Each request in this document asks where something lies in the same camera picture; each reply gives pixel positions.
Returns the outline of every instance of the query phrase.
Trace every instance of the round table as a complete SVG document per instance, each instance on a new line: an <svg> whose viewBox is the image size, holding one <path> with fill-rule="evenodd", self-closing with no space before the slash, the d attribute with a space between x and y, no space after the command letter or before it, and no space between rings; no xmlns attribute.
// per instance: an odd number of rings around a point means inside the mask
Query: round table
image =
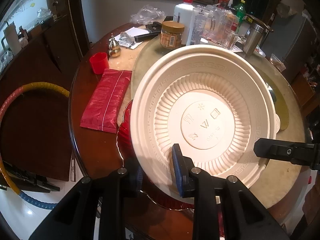
<svg viewBox="0 0 320 240"><path fill-rule="evenodd" d="M137 25L126 24L112 32L116 36L121 31L133 26ZM111 171L122 165L116 147L115 134L80 127L83 111L101 78L101 75L95 75L92 72L89 58L97 52L107 51L110 37L111 32L98 41L84 56L75 75L69 98L69 128L75 156L84 176L88 175L93 179L107 176ZM122 47L120 57L109 60L110 68L113 69L132 70L134 66L132 83L127 90L124 102L129 102L131 96L134 95L137 85L148 68L158 58L167 53L160 47L158 41L153 39L142 43L134 50ZM306 141L308 134L305 133L299 106L289 84L265 58L254 54L246 60L271 85L275 93L278 94L279 101L284 101L288 106L288 128L279 132L277 139ZM125 104L122 105L120 112L124 111L124 107ZM281 107L278 103L276 110L277 108L283 109L284 107ZM281 171L273 172L278 166L282 167ZM270 206L268 209L270 213L279 223L283 223L297 205L299 197L303 195L309 174L306 167L270 160L258 182L250 190L266 207ZM273 190L275 187L272 184L278 185L276 190ZM153 203L147 196L125 199L124 221L129 230L145 239L192 238L193 221L189 212L162 208Z"/></svg>

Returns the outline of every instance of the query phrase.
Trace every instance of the white bowl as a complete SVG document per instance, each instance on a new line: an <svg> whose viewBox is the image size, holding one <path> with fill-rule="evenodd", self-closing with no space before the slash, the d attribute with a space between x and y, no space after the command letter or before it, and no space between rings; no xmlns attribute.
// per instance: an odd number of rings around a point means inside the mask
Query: white bowl
<svg viewBox="0 0 320 240"><path fill-rule="evenodd" d="M253 152L261 137L275 138L271 95L241 57L210 45L180 48L143 77L131 112L131 138L145 173L166 194L175 185L171 147L211 175L236 175L250 187L268 163Z"/></svg>

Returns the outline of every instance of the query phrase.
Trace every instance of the gold jar lid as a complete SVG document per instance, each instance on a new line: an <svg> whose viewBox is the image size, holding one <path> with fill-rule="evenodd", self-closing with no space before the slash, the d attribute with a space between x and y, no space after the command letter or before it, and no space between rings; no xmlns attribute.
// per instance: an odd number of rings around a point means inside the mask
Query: gold jar lid
<svg viewBox="0 0 320 240"><path fill-rule="evenodd" d="M162 29L171 33L183 33L184 25L174 21L166 21L162 23Z"/></svg>

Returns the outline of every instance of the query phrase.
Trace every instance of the jar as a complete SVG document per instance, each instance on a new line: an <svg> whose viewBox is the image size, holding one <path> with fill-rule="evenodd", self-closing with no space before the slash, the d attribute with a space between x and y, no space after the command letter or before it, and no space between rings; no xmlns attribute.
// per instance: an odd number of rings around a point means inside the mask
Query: jar
<svg viewBox="0 0 320 240"><path fill-rule="evenodd" d="M181 47L181 39L184 25L174 21L162 23L160 44L166 49L177 49Z"/></svg>

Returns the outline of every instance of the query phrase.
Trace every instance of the metal screw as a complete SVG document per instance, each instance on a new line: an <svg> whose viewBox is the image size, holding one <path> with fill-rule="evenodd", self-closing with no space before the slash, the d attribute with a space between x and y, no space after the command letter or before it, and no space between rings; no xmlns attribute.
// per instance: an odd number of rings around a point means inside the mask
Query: metal screw
<svg viewBox="0 0 320 240"><path fill-rule="evenodd" d="M238 181L237 177L236 177L236 176L233 176L233 175L229 176L229 177L228 177L228 180L229 180L230 182L232 182L232 183L236 183L236 182Z"/></svg>
<svg viewBox="0 0 320 240"><path fill-rule="evenodd" d="M87 184L87 183L89 183L90 182L90 177L83 177L82 179L81 179L81 183L83 183L83 184Z"/></svg>
<svg viewBox="0 0 320 240"><path fill-rule="evenodd" d="M198 168L198 167L193 167L193 168L191 169L191 172L194 173L194 174L199 174L200 171L201 171L201 169Z"/></svg>
<svg viewBox="0 0 320 240"><path fill-rule="evenodd" d="M121 174L121 175L125 174L126 172L127 172L126 168L119 168L118 169L118 173Z"/></svg>

